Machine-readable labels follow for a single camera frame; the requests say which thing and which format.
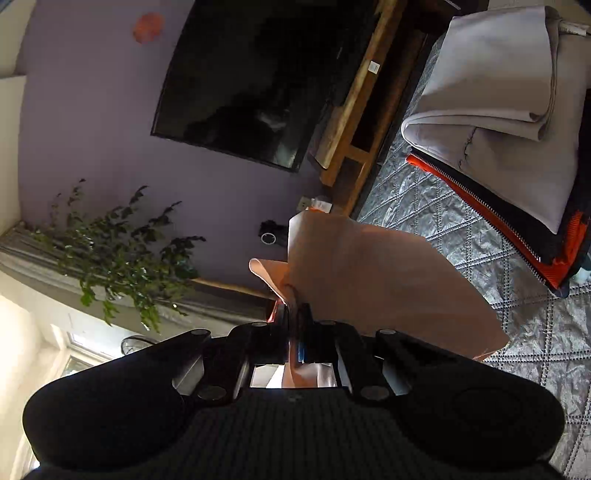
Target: green leaves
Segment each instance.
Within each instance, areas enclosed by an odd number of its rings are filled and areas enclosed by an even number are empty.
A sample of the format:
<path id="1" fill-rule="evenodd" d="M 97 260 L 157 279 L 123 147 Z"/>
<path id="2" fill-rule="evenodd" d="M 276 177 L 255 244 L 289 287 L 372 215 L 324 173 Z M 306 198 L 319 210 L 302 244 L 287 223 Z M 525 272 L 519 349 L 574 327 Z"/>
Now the green leaves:
<path id="1" fill-rule="evenodd" d="M 67 213 L 60 217 L 60 197 L 51 205 L 51 225 L 32 228 L 31 236 L 45 251 L 58 260 L 60 271 L 80 279 L 82 305 L 96 301 L 95 287 L 103 287 L 103 319 L 111 320 L 119 313 L 115 301 L 128 296 L 139 311 L 142 323 L 158 330 L 160 316 L 157 306 L 165 304 L 180 314 L 175 301 L 190 289 L 189 279 L 197 276 L 190 262 L 194 242 L 202 236 L 174 238 L 158 254 L 152 245 L 165 236 L 162 228 L 172 224 L 170 214 L 181 202 L 165 208 L 160 216 L 145 225 L 134 226 L 132 220 L 137 204 L 147 186 L 140 187 L 126 206 L 109 210 L 104 216 L 88 219 L 74 210 L 83 198 L 81 179 L 66 201 Z"/>

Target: wall outlet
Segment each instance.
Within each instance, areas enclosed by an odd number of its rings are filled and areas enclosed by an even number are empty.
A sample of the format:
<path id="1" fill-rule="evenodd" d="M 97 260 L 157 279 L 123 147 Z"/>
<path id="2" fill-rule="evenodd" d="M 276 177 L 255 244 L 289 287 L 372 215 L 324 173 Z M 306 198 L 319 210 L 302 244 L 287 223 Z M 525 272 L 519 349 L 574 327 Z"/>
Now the wall outlet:
<path id="1" fill-rule="evenodd" d="M 297 204 L 297 211 L 298 212 L 303 212 L 304 210 L 306 210 L 309 206 L 312 205 L 312 199 L 308 198 L 308 197 L 302 197 L 300 199 L 300 202 Z"/>

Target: purple wall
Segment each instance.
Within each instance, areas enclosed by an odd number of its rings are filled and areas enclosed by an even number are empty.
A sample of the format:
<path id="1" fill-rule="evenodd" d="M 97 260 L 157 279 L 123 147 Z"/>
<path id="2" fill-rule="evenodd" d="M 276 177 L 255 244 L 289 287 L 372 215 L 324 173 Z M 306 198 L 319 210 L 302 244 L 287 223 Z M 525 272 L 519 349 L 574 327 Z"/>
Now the purple wall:
<path id="1" fill-rule="evenodd" d="M 182 200 L 174 234 L 203 235 L 194 262 L 202 276 L 262 287 L 251 257 L 284 260 L 256 234 L 263 220 L 287 222 L 302 194 L 320 191 L 304 162 L 297 174 L 150 136 L 168 63 L 193 0 L 38 0 L 18 70 L 27 75 L 19 181 L 22 216 L 48 217 L 59 191 L 81 177 L 93 212 L 150 186 L 149 215 Z M 149 11 L 164 15 L 155 42 L 131 30 Z"/>

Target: television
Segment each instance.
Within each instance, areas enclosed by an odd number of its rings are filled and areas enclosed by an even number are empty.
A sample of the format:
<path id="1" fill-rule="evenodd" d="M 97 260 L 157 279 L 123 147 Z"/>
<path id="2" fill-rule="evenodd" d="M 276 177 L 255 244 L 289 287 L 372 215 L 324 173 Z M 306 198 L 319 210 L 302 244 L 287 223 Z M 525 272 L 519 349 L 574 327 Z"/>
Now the television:
<path id="1" fill-rule="evenodd" d="M 152 135 L 297 170 L 322 112 L 346 96 L 375 4 L 197 0 Z"/>

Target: quilted gray mat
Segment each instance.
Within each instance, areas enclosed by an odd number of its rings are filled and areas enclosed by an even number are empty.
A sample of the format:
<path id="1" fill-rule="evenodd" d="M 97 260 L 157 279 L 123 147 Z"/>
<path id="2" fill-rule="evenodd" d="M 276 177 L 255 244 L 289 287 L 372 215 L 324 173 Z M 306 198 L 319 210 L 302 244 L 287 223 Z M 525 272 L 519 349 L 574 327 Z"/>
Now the quilted gray mat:
<path id="1" fill-rule="evenodd" d="M 442 43 L 431 51 L 407 116 Z M 555 298 L 511 244 L 443 181 L 407 164 L 409 152 L 399 132 L 359 221 L 426 237 L 482 293 L 510 338 L 486 362 L 543 385 L 560 400 L 567 425 L 551 463 L 568 478 L 591 479 L 591 283 L 571 282 L 569 298 Z"/>

